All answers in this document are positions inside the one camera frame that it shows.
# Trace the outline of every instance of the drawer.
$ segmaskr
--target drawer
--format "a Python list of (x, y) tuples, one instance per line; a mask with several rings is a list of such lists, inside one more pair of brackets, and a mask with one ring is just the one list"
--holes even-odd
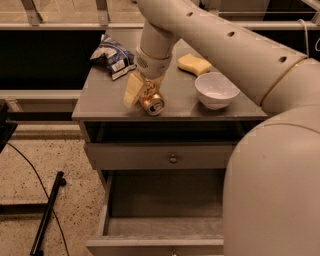
[(223, 255), (224, 170), (104, 171), (94, 256)]
[(87, 143), (95, 170), (226, 168), (232, 144), (219, 143)]

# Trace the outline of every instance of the cabinet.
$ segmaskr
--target cabinet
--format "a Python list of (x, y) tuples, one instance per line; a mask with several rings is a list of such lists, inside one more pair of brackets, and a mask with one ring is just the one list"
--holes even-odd
[[(109, 35), (134, 49), (141, 30)], [(267, 115), (244, 94), (212, 111), (198, 102), (195, 77), (177, 58), (197, 54), (183, 41), (161, 91), (166, 108), (156, 117), (122, 103), (127, 77), (112, 81), (94, 66), (73, 113), (88, 159), (105, 188), (95, 256), (222, 255), (225, 168), (237, 142)]]

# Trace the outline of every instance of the yellow sponge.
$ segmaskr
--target yellow sponge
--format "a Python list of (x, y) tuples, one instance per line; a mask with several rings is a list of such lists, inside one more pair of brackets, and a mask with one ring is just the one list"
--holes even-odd
[(124, 104), (131, 108), (138, 100), (140, 95), (147, 89), (147, 84), (138, 73), (131, 73), (127, 82), (127, 89), (124, 94)]
[(182, 70), (193, 73), (196, 76), (200, 76), (209, 72), (212, 65), (209, 61), (188, 53), (178, 59), (178, 67)]

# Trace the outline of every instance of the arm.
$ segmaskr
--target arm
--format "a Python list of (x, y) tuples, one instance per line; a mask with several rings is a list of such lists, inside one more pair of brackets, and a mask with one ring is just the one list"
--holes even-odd
[(320, 64), (188, 0), (138, 4), (147, 20), (137, 54), (144, 77), (165, 73), (182, 38), (266, 112), (278, 114), (247, 134), (230, 158), (225, 256), (319, 255)]

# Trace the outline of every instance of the white bowl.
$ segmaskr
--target white bowl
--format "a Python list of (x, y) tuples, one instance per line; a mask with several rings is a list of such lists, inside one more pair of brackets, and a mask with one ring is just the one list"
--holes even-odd
[(219, 72), (205, 73), (195, 81), (198, 99), (209, 109), (228, 106), (240, 93), (240, 90), (228, 78)]

